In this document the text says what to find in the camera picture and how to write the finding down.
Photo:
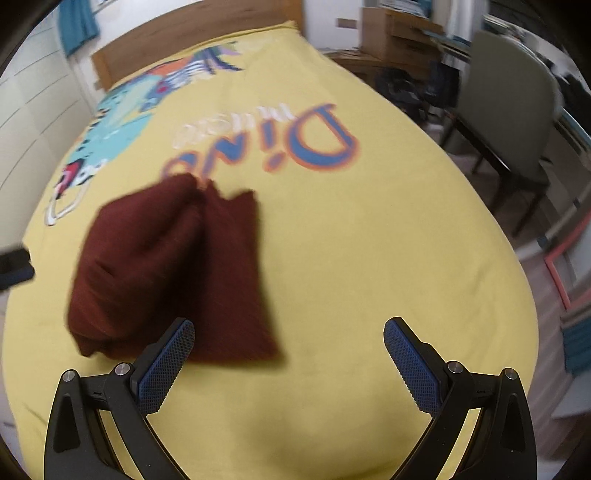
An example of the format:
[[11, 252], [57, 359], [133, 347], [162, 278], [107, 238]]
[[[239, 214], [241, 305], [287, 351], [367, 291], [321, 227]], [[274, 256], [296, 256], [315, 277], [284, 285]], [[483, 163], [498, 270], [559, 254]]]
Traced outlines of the white wardrobe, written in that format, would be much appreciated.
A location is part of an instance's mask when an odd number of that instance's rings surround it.
[[91, 109], [64, 56], [51, 12], [1, 76], [1, 248], [22, 241], [53, 173]]

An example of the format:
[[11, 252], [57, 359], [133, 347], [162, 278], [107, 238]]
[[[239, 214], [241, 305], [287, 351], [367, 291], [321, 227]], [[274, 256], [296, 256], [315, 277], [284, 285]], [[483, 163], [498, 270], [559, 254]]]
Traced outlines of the black bag on floor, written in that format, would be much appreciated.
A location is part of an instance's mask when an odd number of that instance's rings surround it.
[[426, 81], [419, 81], [398, 68], [383, 69], [375, 76], [375, 90], [403, 111], [416, 124], [425, 125], [431, 116], [442, 117], [457, 106], [459, 69], [434, 62]]

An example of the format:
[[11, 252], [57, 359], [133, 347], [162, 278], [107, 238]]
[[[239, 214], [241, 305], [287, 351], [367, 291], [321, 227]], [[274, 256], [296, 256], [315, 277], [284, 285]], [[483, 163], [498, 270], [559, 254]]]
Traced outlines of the teal curtain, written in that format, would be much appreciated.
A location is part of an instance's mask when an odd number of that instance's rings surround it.
[[58, 6], [58, 32], [66, 57], [99, 36], [89, 0], [63, 0]]

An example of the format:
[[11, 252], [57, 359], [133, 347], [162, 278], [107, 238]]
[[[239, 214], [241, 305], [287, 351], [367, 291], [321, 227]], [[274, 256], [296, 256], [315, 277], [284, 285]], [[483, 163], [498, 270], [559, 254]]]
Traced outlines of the brown cardboard box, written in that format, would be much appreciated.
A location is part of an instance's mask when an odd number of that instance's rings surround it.
[[427, 68], [432, 61], [441, 59], [429, 33], [442, 34], [443, 27], [388, 8], [361, 9], [360, 50], [381, 61]]

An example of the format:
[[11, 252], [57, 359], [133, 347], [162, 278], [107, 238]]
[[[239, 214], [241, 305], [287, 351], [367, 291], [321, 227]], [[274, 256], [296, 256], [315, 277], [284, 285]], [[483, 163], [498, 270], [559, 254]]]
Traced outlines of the wooden headboard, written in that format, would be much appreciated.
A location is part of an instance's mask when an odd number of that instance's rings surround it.
[[199, 1], [164, 13], [91, 55], [100, 87], [201, 42], [293, 21], [305, 31], [301, 1]]

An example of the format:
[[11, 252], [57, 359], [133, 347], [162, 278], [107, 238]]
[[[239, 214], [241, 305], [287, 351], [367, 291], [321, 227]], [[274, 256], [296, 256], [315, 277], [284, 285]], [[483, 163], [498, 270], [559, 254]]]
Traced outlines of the yellow dinosaur print bedspread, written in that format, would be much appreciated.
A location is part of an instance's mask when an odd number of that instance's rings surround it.
[[38, 180], [32, 147], [1, 207], [34, 202], [35, 278], [13, 289], [3, 345], [27, 472], [42, 477], [59, 375], [108, 371], [66, 326], [100, 208], [169, 175], [259, 206], [263, 304], [280, 360], [190, 364], [151, 422], [192, 479], [386, 479], [429, 418], [384, 348], [403, 317], [447, 359], [529, 384], [537, 320], [503, 231], [448, 155], [290, 23], [195, 42], [78, 118]]

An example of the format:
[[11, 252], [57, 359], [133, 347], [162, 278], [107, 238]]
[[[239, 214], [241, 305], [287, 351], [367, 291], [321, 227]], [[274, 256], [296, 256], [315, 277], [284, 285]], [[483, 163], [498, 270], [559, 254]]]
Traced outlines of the dark red knit sweater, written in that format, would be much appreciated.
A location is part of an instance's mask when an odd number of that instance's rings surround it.
[[138, 355], [178, 318], [193, 323], [190, 361], [280, 360], [259, 273], [259, 204], [225, 198], [190, 174], [104, 205], [88, 230], [67, 327], [85, 357]]

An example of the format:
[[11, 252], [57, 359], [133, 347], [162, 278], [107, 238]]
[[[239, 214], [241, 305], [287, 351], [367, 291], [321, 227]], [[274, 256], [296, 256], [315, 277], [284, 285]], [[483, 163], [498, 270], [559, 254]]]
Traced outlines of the grey upholstered chair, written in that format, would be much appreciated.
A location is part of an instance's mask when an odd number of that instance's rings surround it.
[[475, 33], [468, 78], [440, 146], [446, 147], [458, 132], [479, 153], [476, 164], [487, 161], [498, 173], [498, 188], [489, 205], [492, 213], [518, 191], [533, 195], [514, 237], [549, 189], [543, 153], [561, 109], [555, 77], [529, 48], [507, 36]]

